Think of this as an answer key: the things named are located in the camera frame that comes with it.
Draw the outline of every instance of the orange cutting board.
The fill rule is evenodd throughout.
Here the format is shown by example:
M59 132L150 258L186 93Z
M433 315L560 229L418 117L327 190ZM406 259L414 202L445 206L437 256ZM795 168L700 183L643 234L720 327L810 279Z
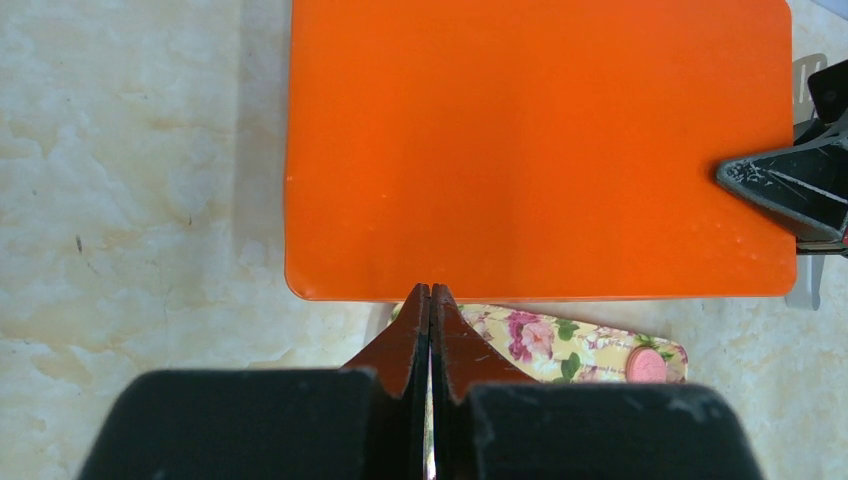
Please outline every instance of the orange cutting board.
M777 295L721 190L792 142L783 0L295 0L286 279L322 300Z

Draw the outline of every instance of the beige marble countertop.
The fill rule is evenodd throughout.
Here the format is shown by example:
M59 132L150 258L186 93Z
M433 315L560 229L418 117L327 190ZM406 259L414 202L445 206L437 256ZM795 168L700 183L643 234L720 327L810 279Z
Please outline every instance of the beige marble countertop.
M842 19L789 3L796 58L848 56ZM73 476L144 371L335 366L374 335L385 306L304 302L283 279L289 11L0 2L0 478ZM837 478L846 274L828 260L816 313L782 299L527 308L681 342L769 478Z

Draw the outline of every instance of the floral fabric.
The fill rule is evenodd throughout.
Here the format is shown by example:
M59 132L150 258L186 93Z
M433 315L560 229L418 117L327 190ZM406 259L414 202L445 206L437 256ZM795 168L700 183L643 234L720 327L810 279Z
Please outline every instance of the floral fabric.
M686 381L686 350L670 340L492 305L459 308L498 353L542 382L624 382L627 359L640 347L662 355L668 383Z

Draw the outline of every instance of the pink circular object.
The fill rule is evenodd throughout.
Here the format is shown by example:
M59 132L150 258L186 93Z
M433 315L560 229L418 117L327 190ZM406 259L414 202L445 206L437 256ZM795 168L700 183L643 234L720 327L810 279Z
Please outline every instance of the pink circular object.
M653 348L637 348L627 359L628 382L665 383L666 373L665 360Z

